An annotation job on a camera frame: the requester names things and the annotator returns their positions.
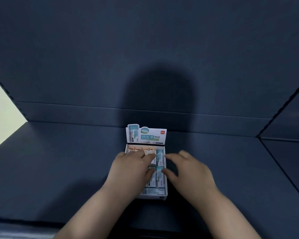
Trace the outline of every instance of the forearm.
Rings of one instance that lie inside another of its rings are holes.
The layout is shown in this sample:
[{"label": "forearm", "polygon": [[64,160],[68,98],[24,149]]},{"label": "forearm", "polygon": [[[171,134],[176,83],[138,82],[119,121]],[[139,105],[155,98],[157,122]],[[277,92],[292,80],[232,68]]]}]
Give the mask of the forearm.
[{"label": "forearm", "polygon": [[60,230],[55,239],[106,238],[128,202],[101,188]]},{"label": "forearm", "polygon": [[197,209],[214,239],[260,239],[243,214],[219,191]]}]

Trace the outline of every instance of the dark blue surface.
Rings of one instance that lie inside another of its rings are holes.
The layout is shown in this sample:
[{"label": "dark blue surface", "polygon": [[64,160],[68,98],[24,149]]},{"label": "dark blue surface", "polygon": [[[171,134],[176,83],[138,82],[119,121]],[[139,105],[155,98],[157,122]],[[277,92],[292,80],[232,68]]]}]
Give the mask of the dark blue surface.
[{"label": "dark blue surface", "polygon": [[299,86],[299,0],[0,0],[0,81],[15,101],[271,118]]},{"label": "dark blue surface", "polygon": [[[0,218],[65,223],[104,183],[124,148],[123,128],[26,123],[0,145]],[[180,149],[210,167],[219,189],[263,238],[299,238],[299,194],[258,139],[168,132],[166,151]],[[134,201],[117,226],[206,231],[170,184],[166,201]]]},{"label": "dark blue surface", "polygon": [[299,140],[299,94],[261,134],[261,137]]},{"label": "dark blue surface", "polygon": [[153,112],[101,107],[16,102],[31,121],[126,127],[127,124],[240,136],[255,136],[270,121],[265,118]]},{"label": "dark blue surface", "polygon": [[263,143],[299,189],[299,143],[268,140]]}]

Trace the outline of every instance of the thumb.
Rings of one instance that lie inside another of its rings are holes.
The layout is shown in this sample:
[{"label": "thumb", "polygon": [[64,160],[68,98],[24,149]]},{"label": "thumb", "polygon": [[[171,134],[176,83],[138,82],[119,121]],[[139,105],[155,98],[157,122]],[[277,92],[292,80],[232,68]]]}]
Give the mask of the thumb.
[{"label": "thumb", "polygon": [[174,184],[174,183],[177,182],[178,177],[171,170],[169,170],[169,169],[162,169],[162,173],[167,176],[167,178],[169,179],[169,181],[171,181],[172,184]]},{"label": "thumb", "polygon": [[145,174],[146,183],[151,179],[153,173],[155,173],[155,169],[149,169],[146,171],[146,174]]}]

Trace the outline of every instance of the right hand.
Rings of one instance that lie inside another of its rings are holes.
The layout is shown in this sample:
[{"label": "right hand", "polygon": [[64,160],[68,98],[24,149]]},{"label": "right hand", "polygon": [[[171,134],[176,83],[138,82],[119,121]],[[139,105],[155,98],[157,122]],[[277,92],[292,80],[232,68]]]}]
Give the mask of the right hand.
[{"label": "right hand", "polygon": [[220,194],[209,168],[188,152],[182,150],[177,154],[166,154],[165,157],[176,164],[178,176],[169,169],[163,169],[162,172],[196,209],[206,206]]}]

